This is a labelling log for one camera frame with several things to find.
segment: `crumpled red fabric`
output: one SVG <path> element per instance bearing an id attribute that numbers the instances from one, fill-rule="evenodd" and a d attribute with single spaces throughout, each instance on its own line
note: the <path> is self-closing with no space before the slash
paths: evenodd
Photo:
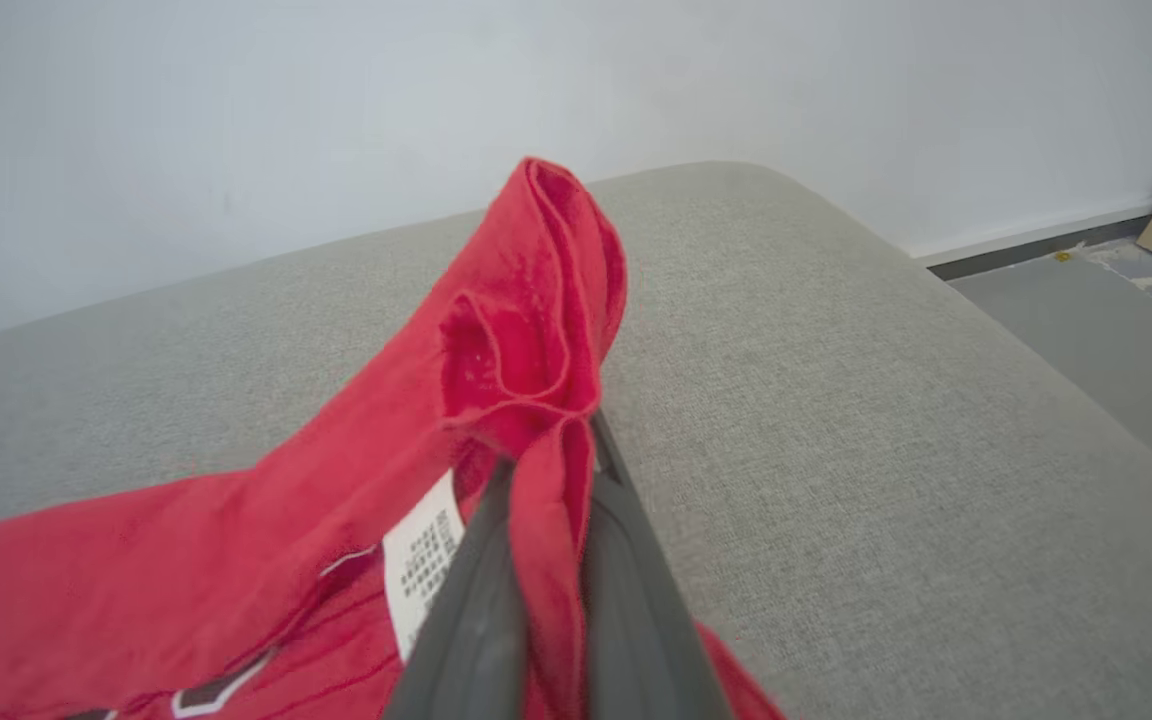
<path id="1" fill-rule="evenodd" d="M 498 454 L 526 717 L 583 717 L 588 419 L 623 310 L 593 197 L 522 161 L 406 327 L 259 464 L 0 521 L 0 717 L 379 717 L 402 673 L 379 543 L 448 468 L 472 514 Z M 702 637 L 737 714 L 780 717 Z"/>

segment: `white wall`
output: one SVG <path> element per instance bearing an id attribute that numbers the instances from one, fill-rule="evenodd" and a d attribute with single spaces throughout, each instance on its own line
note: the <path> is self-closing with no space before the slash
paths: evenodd
<path id="1" fill-rule="evenodd" d="M 1152 199 L 1152 0 L 0 1 L 0 329 L 583 179 L 791 174 L 914 253 Z"/>

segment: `gray floor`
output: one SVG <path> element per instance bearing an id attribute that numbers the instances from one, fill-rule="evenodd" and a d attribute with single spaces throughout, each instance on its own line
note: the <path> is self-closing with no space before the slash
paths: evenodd
<path id="1" fill-rule="evenodd" d="M 1152 447 L 1152 253 L 1131 240 L 950 281 Z"/>

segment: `gray sofa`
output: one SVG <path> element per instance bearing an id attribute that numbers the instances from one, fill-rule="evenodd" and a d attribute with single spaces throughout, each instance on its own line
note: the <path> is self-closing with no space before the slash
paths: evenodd
<path id="1" fill-rule="evenodd" d="M 790 179 L 593 183 L 630 262 L 604 369 L 691 611 L 788 717 L 1152 717 L 1152 452 Z M 251 464 L 479 215 L 0 333 L 0 518 Z"/>

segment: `clothing tag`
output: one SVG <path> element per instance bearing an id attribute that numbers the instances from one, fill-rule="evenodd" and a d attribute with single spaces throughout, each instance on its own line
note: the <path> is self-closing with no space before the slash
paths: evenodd
<path id="1" fill-rule="evenodd" d="M 385 600 L 403 662 L 416 646 L 416 635 L 434 606 L 463 536 L 465 524 L 452 488 L 452 470 L 385 533 Z"/>

